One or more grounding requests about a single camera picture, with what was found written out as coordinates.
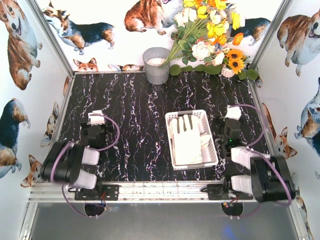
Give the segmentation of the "white perforated storage basket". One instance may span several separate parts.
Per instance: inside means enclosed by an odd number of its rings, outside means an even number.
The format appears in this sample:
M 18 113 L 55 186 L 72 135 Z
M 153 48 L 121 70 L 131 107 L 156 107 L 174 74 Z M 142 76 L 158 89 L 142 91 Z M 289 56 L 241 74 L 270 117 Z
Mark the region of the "white perforated storage basket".
M 165 114 L 171 164 L 175 171 L 207 168 L 219 159 L 205 110 Z

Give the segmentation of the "white glove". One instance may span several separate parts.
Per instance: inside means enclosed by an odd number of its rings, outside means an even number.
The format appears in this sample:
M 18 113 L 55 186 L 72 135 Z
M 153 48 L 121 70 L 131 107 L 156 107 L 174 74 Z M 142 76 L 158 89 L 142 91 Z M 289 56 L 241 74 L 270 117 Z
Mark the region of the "white glove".
M 202 121 L 199 122 L 198 127 L 200 133 L 201 148 L 207 148 L 211 141 L 211 134 L 209 133 L 209 128 L 207 124 L 202 123 Z

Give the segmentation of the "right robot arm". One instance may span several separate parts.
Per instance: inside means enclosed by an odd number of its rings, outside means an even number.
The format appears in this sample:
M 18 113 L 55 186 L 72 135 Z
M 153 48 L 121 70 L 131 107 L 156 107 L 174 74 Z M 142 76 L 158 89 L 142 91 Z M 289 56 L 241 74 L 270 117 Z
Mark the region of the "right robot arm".
M 244 146 L 241 132 L 239 120 L 225 118 L 222 153 L 228 160 L 246 168 L 249 174 L 227 175 L 223 180 L 223 191 L 244 193 L 259 203 L 287 201 L 287 205 L 291 205 L 296 189 L 286 160 Z

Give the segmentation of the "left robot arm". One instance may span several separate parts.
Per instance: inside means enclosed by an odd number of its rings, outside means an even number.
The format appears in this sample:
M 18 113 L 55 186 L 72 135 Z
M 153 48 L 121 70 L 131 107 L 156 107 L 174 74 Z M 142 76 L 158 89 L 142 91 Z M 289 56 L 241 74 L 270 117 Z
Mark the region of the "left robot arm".
M 72 187 L 93 190 L 98 177 L 83 169 L 96 166 L 100 152 L 107 149 L 107 135 L 112 134 L 117 125 L 102 114 L 94 113 L 88 122 L 80 124 L 80 140 L 56 141 L 53 143 L 40 169 L 43 180 L 51 183 L 68 184 Z

